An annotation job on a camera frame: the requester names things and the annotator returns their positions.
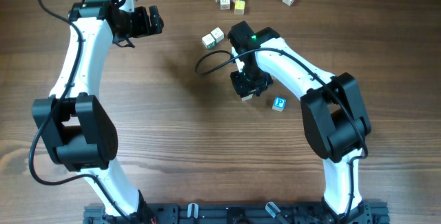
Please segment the red letter A block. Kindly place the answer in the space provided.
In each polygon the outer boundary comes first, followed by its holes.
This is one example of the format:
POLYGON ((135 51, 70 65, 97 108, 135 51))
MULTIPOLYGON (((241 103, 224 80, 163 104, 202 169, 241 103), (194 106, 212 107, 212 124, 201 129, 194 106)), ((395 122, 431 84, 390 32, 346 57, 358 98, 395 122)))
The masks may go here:
POLYGON ((253 97, 253 94, 249 94, 249 95, 247 95, 247 96, 241 97, 241 100, 242 100, 242 101, 246 101, 246 100, 251 99, 252 97, 253 97))

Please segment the blue letter P block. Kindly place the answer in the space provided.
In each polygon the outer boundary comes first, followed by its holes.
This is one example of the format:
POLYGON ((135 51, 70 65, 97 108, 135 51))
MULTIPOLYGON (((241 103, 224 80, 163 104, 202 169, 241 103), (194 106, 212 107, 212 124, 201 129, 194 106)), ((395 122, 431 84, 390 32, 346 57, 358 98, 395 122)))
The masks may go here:
POLYGON ((282 112, 285 109, 287 100, 281 97, 276 97, 272 105, 272 109, 282 112))

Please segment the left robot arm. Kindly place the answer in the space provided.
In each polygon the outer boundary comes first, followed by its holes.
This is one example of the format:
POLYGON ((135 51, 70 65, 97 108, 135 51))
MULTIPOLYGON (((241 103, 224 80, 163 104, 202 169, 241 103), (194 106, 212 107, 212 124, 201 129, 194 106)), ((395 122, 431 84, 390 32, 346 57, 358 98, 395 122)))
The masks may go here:
POLYGON ((136 0, 80 0, 63 21, 70 43, 48 97, 37 99, 32 116, 35 141, 43 141, 53 163, 84 179, 103 202, 91 222, 156 223, 157 216, 126 177, 117 160, 118 134, 99 102, 105 59, 111 46, 132 47, 132 39, 160 34, 156 6, 136 0))

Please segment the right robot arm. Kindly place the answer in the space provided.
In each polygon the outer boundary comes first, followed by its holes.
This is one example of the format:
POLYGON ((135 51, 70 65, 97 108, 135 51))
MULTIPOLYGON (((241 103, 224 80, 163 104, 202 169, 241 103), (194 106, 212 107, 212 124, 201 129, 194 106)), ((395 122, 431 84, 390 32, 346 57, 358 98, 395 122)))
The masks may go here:
POLYGON ((368 155, 365 139, 371 131, 355 78, 317 68, 270 27, 254 32, 242 21, 227 38, 238 67, 230 74, 236 93, 248 100, 278 79, 298 98, 307 142, 323 159, 324 201, 339 223, 354 220, 362 202, 358 162, 368 155))

